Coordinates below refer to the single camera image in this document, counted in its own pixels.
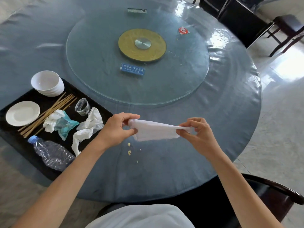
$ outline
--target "plastic water bottle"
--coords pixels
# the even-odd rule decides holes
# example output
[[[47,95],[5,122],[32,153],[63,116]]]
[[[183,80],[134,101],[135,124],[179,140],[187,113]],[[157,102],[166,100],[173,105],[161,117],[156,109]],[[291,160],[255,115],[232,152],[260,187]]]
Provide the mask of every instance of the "plastic water bottle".
[[[35,135],[28,142],[34,145],[35,152],[42,157],[43,162],[54,170],[64,171],[75,159],[73,154],[55,142],[44,141]]]

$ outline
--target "glass surface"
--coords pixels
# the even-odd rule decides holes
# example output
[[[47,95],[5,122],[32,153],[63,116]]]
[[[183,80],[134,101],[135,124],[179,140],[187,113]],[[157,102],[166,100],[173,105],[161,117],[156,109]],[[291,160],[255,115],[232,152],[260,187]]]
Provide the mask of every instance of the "glass surface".
[[[178,28],[190,33],[181,35]],[[119,37],[130,29],[148,29],[166,42],[166,52],[153,62],[125,56]],[[131,104],[162,104],[180,99],[203,82],[209,68],[204,39],[177,15],[149,9],[129,13],[125,9],[101,10],[78,22],[67,40],[67,58],[76,76],[94,91]],[[122,63],[145,69],[143,76],[123,72]]]

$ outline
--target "white cloth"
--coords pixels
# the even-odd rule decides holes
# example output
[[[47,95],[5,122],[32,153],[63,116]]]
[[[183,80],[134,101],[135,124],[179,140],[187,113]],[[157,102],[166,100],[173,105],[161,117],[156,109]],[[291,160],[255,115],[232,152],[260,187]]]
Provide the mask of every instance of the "white cloth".
[[[191,133],[191,127],[172,126],[158,122],[130,119],[128,125],[131,129],[136,128],[138,133],[133,135],[136,141],[149,141],[160,139],[178,138],[176,130],[186,130]]]
[[[44,123],[43,123],[43,127],[45,128],[44,130],[46,132],[50,132],[53,133],[54,132],[54,128],[57,124],[57,120],[59,118],[63,118],[65,116],[65,114],[63,113],[63,111],[61,109],[55,110],[54,113],[52,113],[50,116],[48,116]]]
[[[76,128],[78,130],[73,135],[72,150],[76,157],[80,154],[78,149],[79,143],[84,139],[90,138],[95,132],[103,128],[102,118],[97,108],[93,107],[89,112],[88,118],[85,122],[81,122]]]
[[[86,228],[194,228],[183,212],[173,205],[131,205],[97,218]]]

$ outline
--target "hand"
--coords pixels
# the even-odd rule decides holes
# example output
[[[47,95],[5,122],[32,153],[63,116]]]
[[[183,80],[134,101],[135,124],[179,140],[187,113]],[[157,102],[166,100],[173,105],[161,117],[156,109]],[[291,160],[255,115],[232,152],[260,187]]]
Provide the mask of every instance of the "hand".
[[[193,147],[207,159],[211,159],[216,155],[223,153],[218,145],[213,132],[204,118],[189,118],[187,122],[181,123],[179,126],[192,126],[197,132],[196,135],[190,134],[185,130],[176,130],[176,133],[187,139]]]
[[[93,140],[96,145],[105,145],[105,149],[120,144],[124,139],[136,134],[137,129],[124,130],[123,126],[128,125],[129,119],[139,119],[140,115],[130,113],[114,114],[108,119],[97,137]]]

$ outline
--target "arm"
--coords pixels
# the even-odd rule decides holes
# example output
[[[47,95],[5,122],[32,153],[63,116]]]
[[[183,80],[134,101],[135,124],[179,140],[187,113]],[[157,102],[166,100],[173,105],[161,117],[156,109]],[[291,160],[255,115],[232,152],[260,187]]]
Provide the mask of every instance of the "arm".
[[[47,188],[16,222],[13,228],[58,228],[98,158],[109,148],[137,133],[123,130],[137,114],[120,113],[108,119],[97,137]]]
[[[242,228],[283,228],[221,150],[205,119],[190,118],[180,126],[195,127],[196,135],[185,130],[176,132],[191,142],[194,148],[210,161]]]

